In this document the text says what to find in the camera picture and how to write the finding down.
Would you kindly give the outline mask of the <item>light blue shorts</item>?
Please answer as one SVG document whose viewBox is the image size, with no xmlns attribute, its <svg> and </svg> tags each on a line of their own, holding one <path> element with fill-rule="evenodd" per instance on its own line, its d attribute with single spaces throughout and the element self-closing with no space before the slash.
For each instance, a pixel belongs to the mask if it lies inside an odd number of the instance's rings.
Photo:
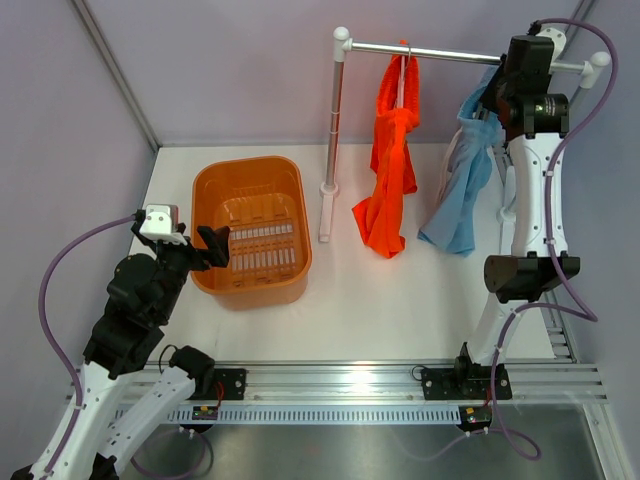
<svg viewBox="0 0 640 480">
<path fill-rule="evenodd" d="M 475 250 L 474 207 L 492 174 L 490 152 L 501 139 L 497 115 L 481 101 L 496 72 L 496 67 L 487 68 L 460 106 L 458 129 L 442 161 L 435 210 L 417 234 L 448 254 L 466 257 Z"/>
</svg>

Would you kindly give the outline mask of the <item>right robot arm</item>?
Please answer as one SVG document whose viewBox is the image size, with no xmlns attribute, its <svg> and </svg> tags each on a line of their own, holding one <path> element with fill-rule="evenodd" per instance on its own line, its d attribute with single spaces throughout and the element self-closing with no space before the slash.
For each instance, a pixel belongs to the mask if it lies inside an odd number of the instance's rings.
<svg viewBox="0 0 640 480">
<path fill-rule="evenodd" d="M 567 97 L 548 91 L 551 66 L 565 44 L 554 28 L 513 37 L 479 99 L 505 132 L 515 174 L 515 228 L 510 253 L 485 261 L 487 303 L 446 382 L 460 399 L 510 398 L 504 358 L 520 320 L 543 293 L 580 270 L 564 237 L 561 188 L 546 184 L 561 176 L 557 148 L 569 132 Z"/>
</svg>

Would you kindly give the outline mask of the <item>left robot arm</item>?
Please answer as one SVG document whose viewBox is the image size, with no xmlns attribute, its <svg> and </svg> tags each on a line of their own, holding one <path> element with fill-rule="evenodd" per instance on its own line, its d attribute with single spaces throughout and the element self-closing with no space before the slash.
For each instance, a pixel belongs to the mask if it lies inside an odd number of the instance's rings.
<svg viewBox="0 0 640 480">
<path fill-rule="evenodd" d="M 72 378 L 74 394 L 39 459 L 13 478 L 116 479 L 171 410 L 191 397 L 222 393 L 214 359 L 185 346 L 175 351 L 151 390 L 123 417 L 114 417 L 162 339 L 189 274 L 225 268 L 230 259 L 228 227 L 198 227 L 205 245 L 196 248 L 184 224 L 164 214 L 166 226 L 155 227 L 152 218 L 138 211 L 122 220 L 151 252 L 130 255 L 116 266 L 82 366 L 74 367 L 57 341 L 49 341 Z"/>
</svg>

